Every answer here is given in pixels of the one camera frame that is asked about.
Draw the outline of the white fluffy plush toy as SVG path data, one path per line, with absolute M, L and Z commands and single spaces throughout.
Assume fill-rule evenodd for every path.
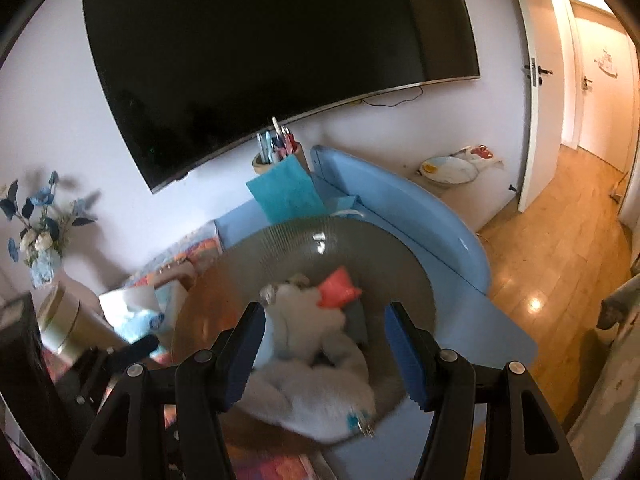
M 281 322 L 280 358 L 253 367 L 236 406 L 329 444 L 370 434 L 376 408 L 366 358 L 344 331 L 346 307 L 319 308 L 318 286 L 297 274 L 260 291 L 265 310 Z

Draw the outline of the coral red pouch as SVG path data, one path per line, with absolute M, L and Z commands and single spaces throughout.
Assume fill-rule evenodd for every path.
M 343 309 L 359 299 L 362 290 L 357 287 L 344 266 L 337 268 L 319 286 L 320 299 L 317 306 L 322 309 Z

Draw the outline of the teal blue cloth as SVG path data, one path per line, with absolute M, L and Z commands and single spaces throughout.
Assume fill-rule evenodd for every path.
M 356 300 L 348 304 L 344 312 L 346 315 L 345 333 L 352 338 L 360 350 L 364 350 L 368 346 L 369 338 L 361 302 Z M 265 330 L 262 335 L 262 343 L 254 359 L 254 368 L 261 368 L 273 359 L 280 358 L 277 345 L 279 344 L 278 337 L 282 332 L 281 322 L 277 320 L 275 313 L 271 314 L 268 310 L 265 310 L 265 317 Z

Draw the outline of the gold cylindrical canister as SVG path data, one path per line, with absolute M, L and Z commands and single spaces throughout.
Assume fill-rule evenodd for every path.
M 37 323 L 43 345 L 67 365 L 74 364 L 89 349 L 119 350 L 128 344 L 104 318 L 60 283 L 43 299 Z

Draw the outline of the blue white artificial flowers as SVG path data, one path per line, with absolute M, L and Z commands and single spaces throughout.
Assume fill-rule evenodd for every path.
M 47 183 L 24 200 L 18 198 L 17 180 L 1 187 L 2 214 L 21 226 L 18 237 L 8 238 L 6 250 L 14 263 L 27 266 L 34 289 L 54 282 L 70 244 L 70 231 L 96 222 L 84 198 L 73 200 L 66 207 L 55 203 L 60 182 L 58 173 L 52 171 Z

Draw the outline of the white door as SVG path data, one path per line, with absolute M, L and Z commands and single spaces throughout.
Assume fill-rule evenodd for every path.
M 552 0 L 518 0 L 530 90 L 528 147 L 518 210 L 533 203 L 554 177 L 563 129 L 564 70 Z

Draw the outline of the pen holder with pens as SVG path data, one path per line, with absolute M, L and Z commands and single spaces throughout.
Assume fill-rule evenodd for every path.
M 292 131 L 277 118 L 271 118 L 272 126 L 256 133 L 258 153 L 252 160 L 254 173 L 260 176 L 280 162 L 295 157 L 303 170 L 309 171 L 308 162 L 302 147 Z

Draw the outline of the black wall television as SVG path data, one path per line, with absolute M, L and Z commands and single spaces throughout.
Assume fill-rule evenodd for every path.
M 271 119 L 480 73 L 465 0 L 81 0 L 107 104 L 158 191 Z

